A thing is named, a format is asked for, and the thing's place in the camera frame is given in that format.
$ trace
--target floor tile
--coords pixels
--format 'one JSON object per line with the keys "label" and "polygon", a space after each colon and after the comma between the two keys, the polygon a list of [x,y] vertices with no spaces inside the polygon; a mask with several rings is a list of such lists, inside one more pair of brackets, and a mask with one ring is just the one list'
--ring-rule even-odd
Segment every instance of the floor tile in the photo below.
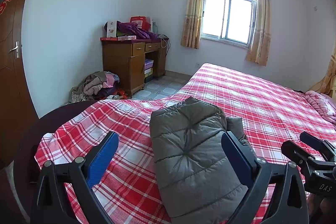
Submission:
{"label": "floor tile", "polygon": [[165,88],[163,90],[164,93],[168,93],[168,94],[175,94],[177,92],[177,90],[175,89],[171,89],[171,88]]}
{"label": "floor tile", "polygon": [[180,83],[173,82],[173,83],[170,83],[168,87],[174,90],[179,90],[182,87],[182,85]]}
{"label": "floor tile", "polygon": [[157,96],[154,97],[154,100],[163,99],[163,98],[166,98],[166,96],[158,94]]}
{"label": "floor tile", "polygon": [[166,98],[178,92],[186,81],[183,79],[163,76],[145,84],[144,90],[133,94],[133,100],[151,101]]}
{"label": "floor tile", "polygon": [[137,97],[148,97],[149,95],[151,95],[151,92],[147,90],[139,90],[137,92]]}
{"label": "floor tile", "polygon": [[157,84],[149,84],[146,85],[146,88],[151,89],[151,90],[157,90],[160,87],[160,85]]}

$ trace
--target bed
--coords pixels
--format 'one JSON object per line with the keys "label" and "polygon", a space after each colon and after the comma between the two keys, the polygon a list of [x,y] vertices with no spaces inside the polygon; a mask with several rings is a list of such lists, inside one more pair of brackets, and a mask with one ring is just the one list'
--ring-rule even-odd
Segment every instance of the bed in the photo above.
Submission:
{"label": "bed", "polygon": [[[321,158],[299,140],[302,131],[336,144],[334,126],[291,89],[241,72],[204,64],[175,95],[155,101],[104,100],[46,134],[35,159],[41,167],[46,160],[55,164],[86,155],[108,131],[119,135],[119,147],[101,182],[93,190],[116,223],[170,223],[162,205],[153,171],[149,132],[151,112],[174,105],[190,96],[215,104],[227,116],[242,117],[249,142],[258,156],[285,164],[281,144],[292,140]],[[77,218],[87,223],[71,185],[67,193]],[[270,186],[254,219],[261,222],[273,187]]]}

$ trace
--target window frame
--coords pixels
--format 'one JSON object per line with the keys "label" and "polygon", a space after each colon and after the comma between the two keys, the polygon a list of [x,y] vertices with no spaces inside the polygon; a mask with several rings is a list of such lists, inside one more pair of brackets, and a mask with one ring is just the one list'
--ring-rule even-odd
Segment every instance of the window frame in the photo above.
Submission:
{"label": "window frame", "polygon": [[[237,41],[234,39],[230,39],[227,37],[227,31],[229,28],[229,24],[230,24],[230,8],[231,6],[229,6],[229,11],[228,11],[228,23],[226,25],[226,37],[222,38],[222,33],[223,33],[223,27],[222,27],[222,32],[221,32],[221,36],[215,36],[215,35],[211,35],[211,34],[206,34],[203,33],[203,17],[204,17],[204,11],[205,11],[205,3],[206,0],[203,0],[203,9],[202,9],[202,25],[201,25],[201,38],[203,39],[210,39],[210,40],[215,40],[215,41],[219,41],[219,42],[224,42],[224,43],[229,43],[232,45],[236,45],[236,46],[240,46],[240,47],[244,47],[244,48],[249,48],[251,43],[252,43],[252,39],[253,39],[253,34],[254,34],[254,30],[255,30],[255,23],[256,23],[256,16],[257,16],[257,1],[256,0],[247,0],[251,2],[252,5],[252,9],[251,9],[251,20],[250,20],[250,32],[249,32],[249,37],[248,37],[248,42],[247,44],[241,42],[241,41]],[[222,21],[222,26],[224,23],[224,13],[225,13],[225,7],[226,7],[227,3],[225,0],[224,3],[224,10],[223,10],[223,21]]]}

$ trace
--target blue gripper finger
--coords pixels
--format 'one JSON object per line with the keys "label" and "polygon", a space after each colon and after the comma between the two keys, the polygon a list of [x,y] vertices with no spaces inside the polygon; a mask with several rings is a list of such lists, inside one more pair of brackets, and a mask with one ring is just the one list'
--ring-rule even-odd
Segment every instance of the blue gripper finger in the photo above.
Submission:
{"label": "blue gripper finger", "polygon": [[95,184],[98,184],[100,182],[101,178],[103,177],[103,174],[106,171],[106,168],[109,166],[109,163],[112,160],[113,155],[115,154],[118,148],[119,138],[115,132],[108,133],[108,135],[105,138],[108,139],[102,140],[102,142],[105,143],[103,144],[102,147],[100,147],[95,157],[90,161],[90,165],[87,166],[86,182],[90,188],[92,188]]}
{"label": "blue gripper finger", "polygon": [[247,147],[243,146],[230,131],[223,133],[221,143],[223,151],[240,183],[248,188],[252,187],[254,183],[252,178],[254,166],[251,166],[251,163],[255,165],[253,163],[255,159],[253,153],[250,150],[248,151]]}

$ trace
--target pink blanket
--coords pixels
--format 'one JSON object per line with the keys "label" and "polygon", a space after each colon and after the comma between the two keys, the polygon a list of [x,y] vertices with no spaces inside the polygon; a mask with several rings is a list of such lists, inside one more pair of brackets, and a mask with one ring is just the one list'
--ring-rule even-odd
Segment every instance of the pink blanket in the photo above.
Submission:
{"label": "pink blanket", "polygon": [[310,90],[305,93],[305,98],[323,119],[336,125],[336,106],[328,95]]}

